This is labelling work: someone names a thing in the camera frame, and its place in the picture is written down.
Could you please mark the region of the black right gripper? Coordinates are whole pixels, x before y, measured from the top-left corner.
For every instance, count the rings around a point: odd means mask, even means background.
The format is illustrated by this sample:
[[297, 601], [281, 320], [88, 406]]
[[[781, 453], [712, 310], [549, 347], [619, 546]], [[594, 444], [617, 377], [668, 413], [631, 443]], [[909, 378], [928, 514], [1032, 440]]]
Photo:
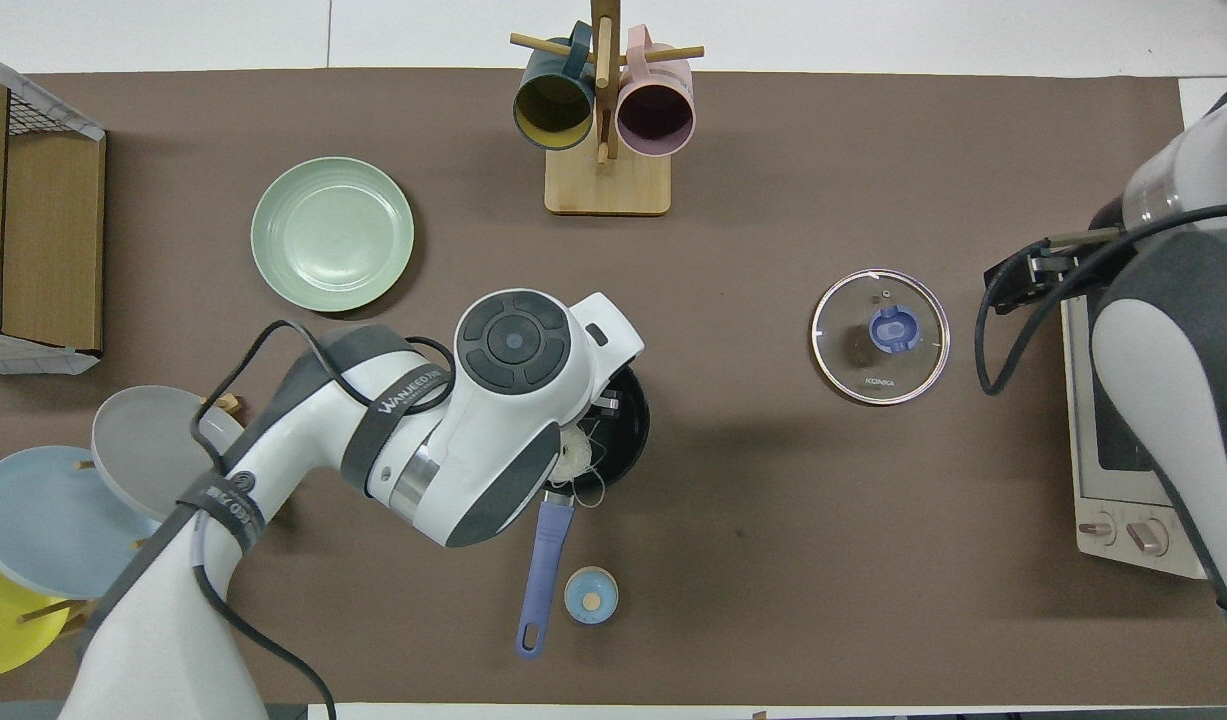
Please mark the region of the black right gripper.
[[1014, 255], [983, 272], [984, 302], [994, 314], [1007, 315], [1033, 301], [1056, 296], [1058, 301], [1079, 297], [1079, 286], [1061, 289], [1066, 275], [1079, 267], [1079, 255], [1052, 249], [1040, 240], [1028, 255]]

